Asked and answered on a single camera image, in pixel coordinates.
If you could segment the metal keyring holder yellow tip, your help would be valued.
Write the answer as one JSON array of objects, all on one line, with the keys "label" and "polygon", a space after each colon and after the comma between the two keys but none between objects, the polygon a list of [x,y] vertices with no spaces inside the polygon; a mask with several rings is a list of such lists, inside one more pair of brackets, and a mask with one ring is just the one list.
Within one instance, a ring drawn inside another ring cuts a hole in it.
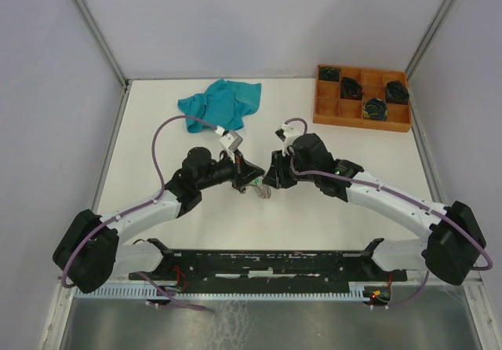
[{"label": "metal keyring holder yellow tip", "polygon": [[248,184],[247,187],[252,188],[261,199],[269,199],[271,197],[271,187],[260,181],[255,180]]}]

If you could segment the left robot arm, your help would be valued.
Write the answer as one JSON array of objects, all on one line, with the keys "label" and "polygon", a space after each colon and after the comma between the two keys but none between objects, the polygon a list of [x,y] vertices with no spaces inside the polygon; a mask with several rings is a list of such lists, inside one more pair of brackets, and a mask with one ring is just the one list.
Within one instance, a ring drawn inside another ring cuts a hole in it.
[{"label": "left robot arm", "polygon": [[259,166],[225,152],[214,160],[206,148],[192,148],[171,180],[159,194],[122,212],[98,215],[83,210],[53,253],[54,264],[83,293],[91,293],[109,279],[135,272],[149,272],[166,279],[173,272],[169,250],[157,239],[137,244],[130,239],[166,221],[193,210],[202,200],[202,190],[229,182],[241,191],[265,174]]}]

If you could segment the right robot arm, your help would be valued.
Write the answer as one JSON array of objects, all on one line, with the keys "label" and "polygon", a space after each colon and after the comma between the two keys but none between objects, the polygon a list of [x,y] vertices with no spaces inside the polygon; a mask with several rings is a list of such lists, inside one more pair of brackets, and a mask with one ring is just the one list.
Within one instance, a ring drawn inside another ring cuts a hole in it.
[{"label": "right robot arm", "polygon": [[486,240],[472,209],[459,201],[447,206],[398,190],[345,159],[335,159],[315,133],[284,125],[276,131],[283,147],[271,155],[264,183],[288,189],[312,183],[321,193],[372,210],[412,232],[411,240],[375,239],[359,264],[367,279],[395,270],[426,271],[459,286],[485,256]]}]

